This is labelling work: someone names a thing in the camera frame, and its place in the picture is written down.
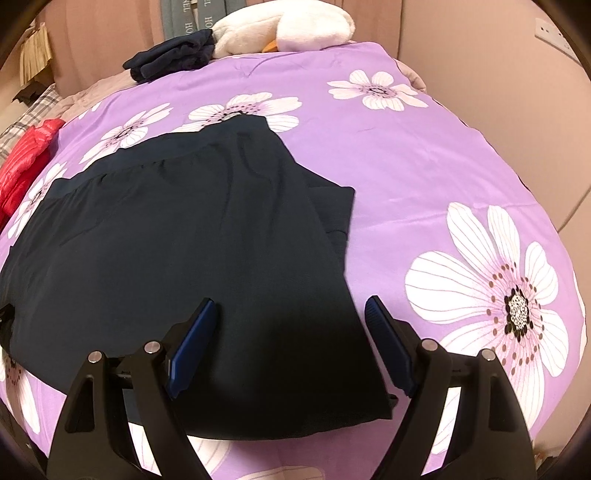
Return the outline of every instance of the electrical outlet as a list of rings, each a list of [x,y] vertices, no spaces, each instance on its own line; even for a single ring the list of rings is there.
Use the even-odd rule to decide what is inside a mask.
[[[546,20],[542,20],[541,18],[536,18],[535,36],[536,38],[549,43],[561,52],[566,53],[570,58],[581,65],[581,62],[573,52],[573,49],[570,47],[569,42],[566,41],[564,35],[555,25],[547,22]]]

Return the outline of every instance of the plaid fabric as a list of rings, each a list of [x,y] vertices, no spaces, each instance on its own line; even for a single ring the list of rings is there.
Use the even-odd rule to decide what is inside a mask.
[[[0,135],[0,165],[4,163],[19,138],[25,134],[29,127],[37,125],[43,119],[45,113],[60,100],[61,96],[57,93],[56,84],[54,83],[47,87],[47,90],[41,94],[22,117]]]

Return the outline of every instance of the flower center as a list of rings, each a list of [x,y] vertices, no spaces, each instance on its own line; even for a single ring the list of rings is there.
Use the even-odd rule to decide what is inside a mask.
[[[241,105],[233,105],[231,107],[227,107],[223,112],[222,116],[220,117],[219,121],[223,122],[224,120],[231,119],[233,116],[237,115],[254,115],[258,113],[259,105],[257,103],[243,103]]]
[[[121,132],[119,132],[117,135],[115,135],[113,137],[113,141],[119,141],[119,140],[127,137],[127,135],[129,135],[134,130],[134,128],[136,128],[138,126],[139,126],[138,124],[133,124],[128,127],[125,127]]]
[[[380,98],[393,98],[396,97],[396,92],[393,90],[382,87],[381,85],[371,85],[369,87],[364,87],[365,93],[370,95],[374,95]]]
[[[513,332],[517,341],[520,342],[527,333],[528,327],[534,328],[534,322],[530,319],[529,300],[517,285],[511,289],[510,296],[505,296],[505,311],[507,313],[505,334]]]
[[[44,183],[43,186],[41,187],[41,190],[39,190],[35,194],[33,199],[31,200],[31,203],[29,203],[29,205],[27,205],[25,212],[29,212],[29,211],[33,210],[35,208],[35,205],[37,205],[37,203],[39,203],[41,200],[43,200],[43,197],[47,193],[47,190],[49,190],[49,184]]]

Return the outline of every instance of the purple bedspread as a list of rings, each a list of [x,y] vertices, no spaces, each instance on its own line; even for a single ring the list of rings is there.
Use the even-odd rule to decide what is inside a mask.
[[[586,343],[569,256],[480,132],[414,91],[376,44],[228,58],[110,96],[60,131],[55,157],[0,236],[0,265],[55,178],[117,148],[238,113],[266,116],[296,161],[355,188],[346,278],[359,311],[377,294],[450,351],[494,349],[535,435]],[[48,452],[64,395],[2,359],[1,397]],[[396,393],[391,421],[302,439],[191,441],[215,480],[370,478],[408,405]],[[458,398],[450,390],[427,470],[443,460]],[[155,471],[142,428],[132,432]]]

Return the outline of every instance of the stuffed duck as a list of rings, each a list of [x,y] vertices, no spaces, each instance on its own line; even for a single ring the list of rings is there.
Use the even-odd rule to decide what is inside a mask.
[[[322,0],[272,0],[237,10],[212,28],[213,57],[263,51],[312,51],[342,45],[355,23],[342,8]]]

